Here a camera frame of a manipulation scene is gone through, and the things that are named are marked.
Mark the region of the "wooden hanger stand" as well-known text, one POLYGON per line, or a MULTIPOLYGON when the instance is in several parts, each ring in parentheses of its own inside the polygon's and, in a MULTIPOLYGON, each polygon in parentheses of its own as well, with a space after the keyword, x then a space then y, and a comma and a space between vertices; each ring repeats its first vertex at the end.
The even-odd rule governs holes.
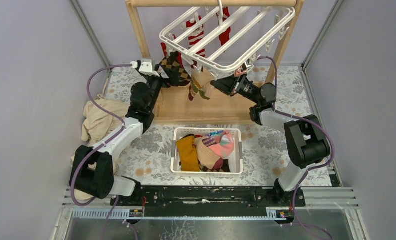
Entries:
MULTIPOLYGON (((203 17, 206 10, 212 10, 218 6, 221 1, 224 8, 224 14, 231 15, 239 7, 249 6, 250 9, 243 15, 242 23, 246 24, 252 20, 257 11, 262 6, 286 6, 293 7, 296 11, 295 18, 292 20, 291 28, 286 35, 285 41, 282 43, 280 50, 276 50, 278 42, 275 41, 271 51, 266 53, 264 48, 259 49, 259 58, 254 62, 253 67, 248 70, 247 79, 253 81, 257 87, 263 84, 271 83, 275 77, 275 66, 278 65, 283 57, 286 45, 290 39, 293 28, 297 22, 303 1, 301 0, 128 0, 126 7, 130 16, 130 20, 137 38, 143 59, 151 59, 148 44, 145 38, 144 30, 138 13, 139 8, 163 8, 163 7, 198 7, 198 14, 203 17)), ((258 34, 264 34, 274 24, 274 16, 277 11, 270 12, 259 24, 255 25, 245 35, 241 42, 236 46, 228 49, 222 54, 217 62, 228 65, 233 59, 237 58, 244 52, 246 43, 253 42, 258 39, 258 34)), ((191 76, 192 69, 197 69, 196 65, 190 64, 182 60, 185 70, 191 76)), ((214 80, 225 78, 233 75, 231 73, 220 73, 214 76, 214 80)), ((154 107, 154 120, 159 124, 242 124, 249 123, 249 109, 255 105, 252 101, 236 94, 227 96, 213 89, 209 100, 196 97, 193 101, 189 101, 189 85, 172 86, 170 88, 162 88, 154 107)))

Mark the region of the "red bow sock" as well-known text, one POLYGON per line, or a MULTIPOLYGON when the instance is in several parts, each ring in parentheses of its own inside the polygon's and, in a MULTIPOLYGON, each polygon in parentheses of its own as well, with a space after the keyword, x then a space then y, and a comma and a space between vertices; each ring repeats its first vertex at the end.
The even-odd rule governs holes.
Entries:
POLYGON ((169 57, 171 57, 171 55, 176 56, 177 62, 182 67, 184 67, 183 62, 182 62, 181 53, 179 53, 178 51, 174 52, 173 48, 172 47, 167 47, 167 45, 164 42, 161 43, 161 48, 162 48, 162 51, 163 51, 163 54, 164 54, 164 58, 161 61, 161 66, 162 67, 167 66, 167 60, 168 60, 169 57))

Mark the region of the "pink patterned sock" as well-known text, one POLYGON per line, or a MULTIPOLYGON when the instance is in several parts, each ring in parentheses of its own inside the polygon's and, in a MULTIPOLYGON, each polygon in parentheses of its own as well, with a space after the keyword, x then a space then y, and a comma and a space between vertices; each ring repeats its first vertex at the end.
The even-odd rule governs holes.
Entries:
POLYGON ((223 130, 210 136, 215 144, 208 146, 213 153, 221 158, 228 157, 234 150, 234 140, 230 131, 223 130))

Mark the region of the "pink purple striped sock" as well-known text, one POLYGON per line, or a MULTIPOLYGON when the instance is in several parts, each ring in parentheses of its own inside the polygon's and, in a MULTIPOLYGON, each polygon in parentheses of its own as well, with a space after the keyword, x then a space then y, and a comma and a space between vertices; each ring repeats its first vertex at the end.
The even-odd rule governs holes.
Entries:
POLYGON ((195 139, 195 145, 197 150, 197 158, 201 165, 212 169, 215 163, 222 159, 215 153, 213 153, 207 146, 204 145, 203 140, 208 140, 208 137, 198 137, 195 139))

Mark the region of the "white plastic basket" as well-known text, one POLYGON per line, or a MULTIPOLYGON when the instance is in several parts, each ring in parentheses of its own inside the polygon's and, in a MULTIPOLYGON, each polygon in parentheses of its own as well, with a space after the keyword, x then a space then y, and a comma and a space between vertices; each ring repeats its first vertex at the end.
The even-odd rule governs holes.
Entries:
POLYGON ((189 177, 238 177, 243 173, 241 132, 236 128, 176 128, 170 169, 189 177))

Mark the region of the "mustard yellow sock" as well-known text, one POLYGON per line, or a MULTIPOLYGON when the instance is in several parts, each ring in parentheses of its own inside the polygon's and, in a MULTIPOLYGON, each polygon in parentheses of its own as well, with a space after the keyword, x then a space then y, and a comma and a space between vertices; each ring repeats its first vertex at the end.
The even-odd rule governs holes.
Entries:
POLYGON ((195 136, 186 135, 176 142, 180 157, 180 166, 183 172, 199 172, 197 149, 195 145, 195 136))

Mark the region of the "brown yellow argyle sock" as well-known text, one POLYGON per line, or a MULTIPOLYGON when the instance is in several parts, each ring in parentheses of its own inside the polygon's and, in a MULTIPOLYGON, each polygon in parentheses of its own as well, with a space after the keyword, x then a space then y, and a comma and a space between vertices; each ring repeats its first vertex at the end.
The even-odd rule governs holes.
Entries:
POLYGON ((218 173, 230 173, 229 161, 227 159, 219 159, 212 169, 203 166, 198 162, 200 171, 202 172, 218 172, 218 173))

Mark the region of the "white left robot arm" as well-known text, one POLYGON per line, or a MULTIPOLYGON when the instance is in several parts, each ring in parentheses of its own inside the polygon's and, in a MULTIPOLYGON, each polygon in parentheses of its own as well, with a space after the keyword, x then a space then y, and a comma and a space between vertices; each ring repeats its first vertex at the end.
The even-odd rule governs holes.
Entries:
POLYGON ((165 79, 158 66, 149 59, 133 61, 134 68, 146 82, 137 82, 131 88, 130 107, 125 118, 99 107, 101 111, 120 120, 121 124, 96 144, 80 146, 74 157, 70 177, 72 201, 78 206, 90 204, 95 199, 121 196, 130 206, 141 199, 139 186, 133 179, 114 175, 113 163, 135 139, 144 134, 154 120, 154 107, 165 79))

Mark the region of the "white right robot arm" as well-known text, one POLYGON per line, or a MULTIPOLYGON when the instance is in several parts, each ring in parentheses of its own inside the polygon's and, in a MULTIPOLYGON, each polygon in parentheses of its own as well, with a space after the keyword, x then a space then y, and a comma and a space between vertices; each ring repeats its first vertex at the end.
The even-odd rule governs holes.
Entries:
POLYGON ((300 185, 308 170, 333 152, 318 118, 314 115, 298 117, 276 110, 275 85, 255 86, 245 75, 213 80, 211 86, 229 97, 240 95, 252 101, 255 105, 249 109, 250 120, 284 134, 290 162, 275 181, 272 198, 277 205, 285 206, 292 200, 292 191, 300 185))

